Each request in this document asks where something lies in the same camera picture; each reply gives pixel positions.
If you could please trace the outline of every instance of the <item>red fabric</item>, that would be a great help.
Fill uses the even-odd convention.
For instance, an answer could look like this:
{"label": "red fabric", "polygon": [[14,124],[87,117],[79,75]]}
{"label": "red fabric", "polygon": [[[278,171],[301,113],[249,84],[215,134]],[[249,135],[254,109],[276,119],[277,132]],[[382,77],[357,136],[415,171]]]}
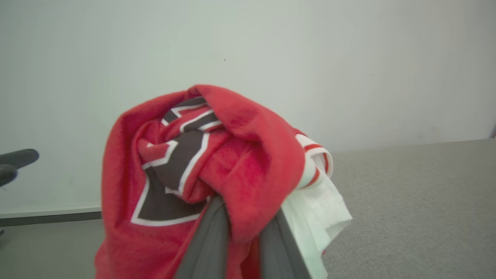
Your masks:
{"label": "red fabric", "polygon": [[316,143],[303,147],[303,149],[305,149],[306,151],[308,151],[310,149],[314,149],[314,148],[323,148],[323,147],[320,144],[316,144]]}
{"label": "red fabric", "polygon": [[[181,118],[168,126],[161,123],[176,104],[198,96],[208,106],[183,110]],[[224,128],[208,130],[208,149],[188,176],[181,198],[196,203],[213,191],[224,198],[231,221],[228,278],[258,276],[257,236],[303,173],[304,153],[295,139],[298,131],[237,93],[197,85],[125,112],[112,128],[102,177],[106,239],[95,258],[96,278],[173,277],[200,219],[167,226],[131,223],[147,180],[142,165],[163,157],[171,148],[165,143],[181,133],[181,124],[209,107]]]}

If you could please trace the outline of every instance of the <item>white wall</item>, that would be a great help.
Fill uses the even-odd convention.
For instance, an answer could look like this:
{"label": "white wall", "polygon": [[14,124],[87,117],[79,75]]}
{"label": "white wall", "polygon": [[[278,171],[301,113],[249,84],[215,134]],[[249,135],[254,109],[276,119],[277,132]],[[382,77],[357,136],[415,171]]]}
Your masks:
{"label": "white wall", "polygon": [[195,83],[331,151],[487,138],[495,30],[491,0],[0,0],[0,153],[41,154],[0,213],[98,206],[118,115]]}

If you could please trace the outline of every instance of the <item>red sweatshirt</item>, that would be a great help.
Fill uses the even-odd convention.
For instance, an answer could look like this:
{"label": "red sweatshirt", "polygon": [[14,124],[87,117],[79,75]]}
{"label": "red sweatshirt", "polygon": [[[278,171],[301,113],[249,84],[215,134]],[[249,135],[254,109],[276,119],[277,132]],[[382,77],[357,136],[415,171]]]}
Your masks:
{"label": "red sweatshirt", "polygon": [[230,90],[197,85],[122,114],[103,161],[98,279],[174,276],[214,191],[231,222],[227,278],[257,278],[257,235],[302,178],[298,131]]}

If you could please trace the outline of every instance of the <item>floor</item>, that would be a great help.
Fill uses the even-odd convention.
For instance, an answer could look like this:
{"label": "floor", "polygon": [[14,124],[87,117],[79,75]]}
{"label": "floor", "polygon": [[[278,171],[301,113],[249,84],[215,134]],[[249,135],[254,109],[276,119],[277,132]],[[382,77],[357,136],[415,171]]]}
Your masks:
{"label": "floor", "polygon": [[93,258],[104,239],[102,220],[4,228],[0,278],[94,278]]}

